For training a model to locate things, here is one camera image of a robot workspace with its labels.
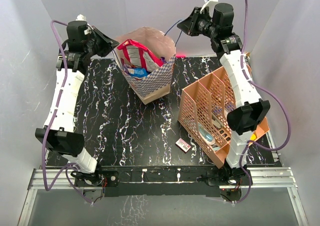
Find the pink snack bag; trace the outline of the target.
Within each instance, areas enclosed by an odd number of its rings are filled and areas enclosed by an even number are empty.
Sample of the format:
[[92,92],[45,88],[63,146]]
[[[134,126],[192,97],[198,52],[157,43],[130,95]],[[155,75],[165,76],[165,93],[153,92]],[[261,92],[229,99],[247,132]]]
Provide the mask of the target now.
[[146,46],[132,39],[124,41],[117,47],[117,50],[123,54],[121,64],[126,73],[128,73],[128,68],[144,68],[149,75],[164,65],[162,59]]

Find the checkered paper bag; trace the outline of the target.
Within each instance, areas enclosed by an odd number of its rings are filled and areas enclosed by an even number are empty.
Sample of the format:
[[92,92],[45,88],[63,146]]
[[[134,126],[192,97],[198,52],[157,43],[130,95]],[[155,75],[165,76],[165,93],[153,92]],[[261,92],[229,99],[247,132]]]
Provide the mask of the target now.
[[143,104],[170,93],[176,44],[167,34],[144,26],[118,36],[116,41],[117,66]]

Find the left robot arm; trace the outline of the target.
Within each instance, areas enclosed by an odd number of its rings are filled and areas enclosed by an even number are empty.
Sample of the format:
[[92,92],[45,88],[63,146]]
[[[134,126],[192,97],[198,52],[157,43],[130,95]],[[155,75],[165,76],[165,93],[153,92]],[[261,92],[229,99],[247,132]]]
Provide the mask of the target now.
[[77,18],[66,24],[67,40],[60,44],[56,63],[56,84],[49,115],[35,137],[49,152],[77,165],[93,186],[103,181],[97,161],[85,149],[84,136],[74,131],[76,101],[85,74],[95,55],[105,57],[119,43]]

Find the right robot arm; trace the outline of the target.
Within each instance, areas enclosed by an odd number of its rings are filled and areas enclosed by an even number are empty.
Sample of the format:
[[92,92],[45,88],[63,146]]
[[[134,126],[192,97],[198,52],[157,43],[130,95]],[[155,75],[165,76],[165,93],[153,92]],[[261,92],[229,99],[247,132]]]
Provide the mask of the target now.
[[242,53],[244,45],[233,32],[233,19],[233,6],[218,3],[212,14],[208,7],[195,7],[190,16],[177,25],[189,36],[204,35],[210,39],[211,48],[231,84],[235,108],[226,116],[231,129],[230,151],[226,157],[230,168],[223,171],[223,180],[230,185],[240,180],[241,173],[237,168],[245,165],[246,144],[271,107],[269,101],[262,100],[251,83],[252,78]]

